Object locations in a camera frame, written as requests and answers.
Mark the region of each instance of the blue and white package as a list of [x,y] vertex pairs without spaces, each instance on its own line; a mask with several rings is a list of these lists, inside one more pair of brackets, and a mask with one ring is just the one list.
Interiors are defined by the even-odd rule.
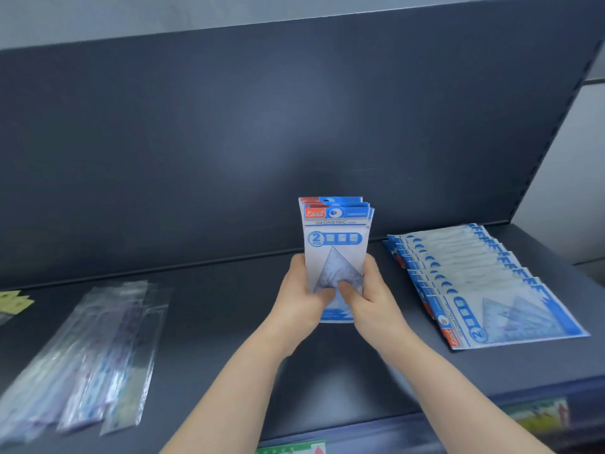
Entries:
[[389,236],[389,242],[452,349],[589,336],[482,226]]
[[316,293],[335,288],[336,297],[321,316],[322,323],[351,323],[353,315],[337,284],[364,288],[364,261],[374,209],[362,197],[299,198],[309,288]]

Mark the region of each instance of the transparent ruler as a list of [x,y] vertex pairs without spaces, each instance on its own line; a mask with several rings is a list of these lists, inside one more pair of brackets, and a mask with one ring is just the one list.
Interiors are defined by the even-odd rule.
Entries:
[[105,417],[101,435],[137,426],[141,421],[171,294],[171,289],[160,289],[153,303],[143,306],[128,368],[117,400]]

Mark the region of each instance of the green label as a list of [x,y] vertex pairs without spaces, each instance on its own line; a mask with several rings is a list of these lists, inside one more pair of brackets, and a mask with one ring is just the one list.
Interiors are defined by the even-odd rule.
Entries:
[[565,397],[504,406],[502,410],[533,433],[569,427],[569,406]]
[[326,454],[325,441],[309,441],[308,443],[283,444],[281,446],[263,447],[255,454]]

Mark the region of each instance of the stack of packages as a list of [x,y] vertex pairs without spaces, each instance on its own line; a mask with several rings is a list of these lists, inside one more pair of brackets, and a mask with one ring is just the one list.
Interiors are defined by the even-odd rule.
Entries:
[[[309,289],[335,288],[341,280],[364,289],[364,260],[374,209],[361,196],[299,197]],[[323,323],[351,323],[353,315],[337,291]]]
[[87,293],[0,398],[0,445],[51,424],[68,433],[104,419],[102,435],[137,425],[169,296],[146,281]]
[[588,336],[563,303],[476,224],[389,236],[452,349]]
[[19,290],[0,292],[0,326],[33,303],[29,296],[19,296]]

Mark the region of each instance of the forearm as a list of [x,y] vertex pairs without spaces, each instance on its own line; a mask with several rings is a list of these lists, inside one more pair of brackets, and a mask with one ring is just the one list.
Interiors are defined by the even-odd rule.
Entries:
[[259,328],[235,352],[161,454],[251,454],[284,353]]
[[402,341],[394,365],[449,454],[551,453],[415,334]]

